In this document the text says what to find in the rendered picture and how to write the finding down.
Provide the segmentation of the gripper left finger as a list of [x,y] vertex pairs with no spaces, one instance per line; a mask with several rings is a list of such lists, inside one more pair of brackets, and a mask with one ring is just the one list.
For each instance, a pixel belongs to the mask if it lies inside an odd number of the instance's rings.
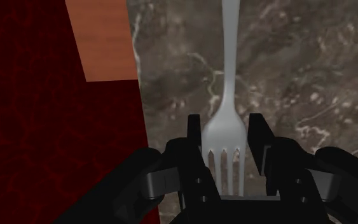
[[53,224],[141,224],[172,192],[179,192],[184,210],[177,224],[199,224],[206,208],[220,200],[200,145],[200,115],[189,115],[186,137],[169,140],[164,152],[135,150]]

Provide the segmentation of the white fork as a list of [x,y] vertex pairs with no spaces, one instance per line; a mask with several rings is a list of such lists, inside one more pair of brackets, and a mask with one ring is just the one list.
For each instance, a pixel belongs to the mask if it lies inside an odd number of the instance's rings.
[[235,110],[235,76],[240,0],[222,0],[224,34],[224,88],[221,104],[202,130],[202,158],[209,164],[208,155],[214,156],[216,186],[222,192],[221,154],[227,153],[228,194],[233,195],[233,157],[239,152],[238,194],[244,195],[245,149],[247,131]]

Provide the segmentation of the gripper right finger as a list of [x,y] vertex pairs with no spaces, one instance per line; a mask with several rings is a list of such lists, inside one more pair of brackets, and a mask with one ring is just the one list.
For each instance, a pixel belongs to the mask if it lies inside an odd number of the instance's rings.
[[249,148],[266,193],[280,196],[287,224],[358,224],[358,158],[333,146],[306,152],[295,140],[275,136],[264,116],[249,116]]

